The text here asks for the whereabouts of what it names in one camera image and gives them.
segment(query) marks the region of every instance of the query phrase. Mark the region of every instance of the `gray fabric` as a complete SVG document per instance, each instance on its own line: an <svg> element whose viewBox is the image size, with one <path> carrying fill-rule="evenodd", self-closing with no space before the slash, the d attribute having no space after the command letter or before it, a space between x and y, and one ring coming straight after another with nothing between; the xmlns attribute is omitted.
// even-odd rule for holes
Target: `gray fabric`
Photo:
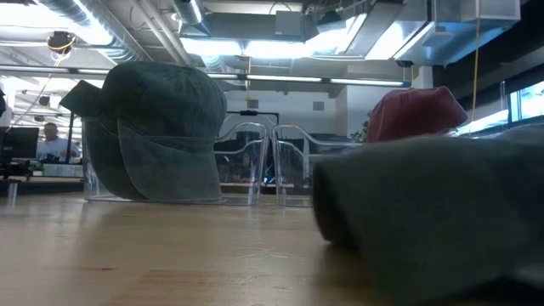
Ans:
<svg viewBox="0 0 544 306"><path fill-rule="evenodd" d="M81 81L61 105L100 123L89 123L84 141L100 182L114 195L130 200L220 198L210 139L218 136L227 103L205 73L164 63L129 62L114 67L101 89ZM133 141L115 141L120 135L118 122L128 131L124 139ZM197 173L205 183L190 189Z"/></svg>
<svg viewBox="0 0 544 306"><path fill-rule="evenodd" d="M158 138L142 137L121 122L119 140L128 175L144 196L159 201L221 199L213 141L208 142L205 153L177 150L157 143Z"/></svg>
<svg viewBox="0 0 544 306"><path fill-rule="evenodd" d="M542 136L532 127L498 139L420 137L323 161L317 223L326 239L359 247L395 304L510 275L544 243Z"/></svg>

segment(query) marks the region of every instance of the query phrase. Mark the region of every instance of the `office desk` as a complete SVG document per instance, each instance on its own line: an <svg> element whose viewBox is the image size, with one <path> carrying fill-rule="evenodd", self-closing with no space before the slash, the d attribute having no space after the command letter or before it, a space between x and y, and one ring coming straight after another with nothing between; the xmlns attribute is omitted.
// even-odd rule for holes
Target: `office desk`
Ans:
<svg viewBox="0 0 544 306"><path fill-rule="evenodd" d="M384 304L361 256L328 247L308 208L63 194L20 196L0 216L1 305ZM440 305L462 304L483 305Z"/></svg>

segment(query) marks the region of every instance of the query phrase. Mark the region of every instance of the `desk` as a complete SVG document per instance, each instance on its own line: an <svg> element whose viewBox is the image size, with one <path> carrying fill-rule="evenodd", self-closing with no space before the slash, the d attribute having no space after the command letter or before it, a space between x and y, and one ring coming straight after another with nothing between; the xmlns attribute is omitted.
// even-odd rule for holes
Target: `desk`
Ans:
<svg viewBox="0 0 544 306"><path fill-rule="evenodd" d="M308 208L28 195L0 218L1 305L383 305Z"/></svg>

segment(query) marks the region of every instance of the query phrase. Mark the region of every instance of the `black vent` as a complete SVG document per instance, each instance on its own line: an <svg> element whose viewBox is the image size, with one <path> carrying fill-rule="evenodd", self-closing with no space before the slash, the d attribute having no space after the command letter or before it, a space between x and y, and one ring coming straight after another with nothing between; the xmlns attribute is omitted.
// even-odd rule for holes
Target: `black vent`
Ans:
<svg viewBox="0 0 544 306"><path fill-rule="evenodd" d="M325 102L323 101L314 101L314 111L324 111Z"/></svg>
<svg viewBox="0 0 544 306"><path fill-rule="evenodd" d="M258 109L258 100L257 99L249 99L247 101L247 109L248 110L256 110Z"/></svg>

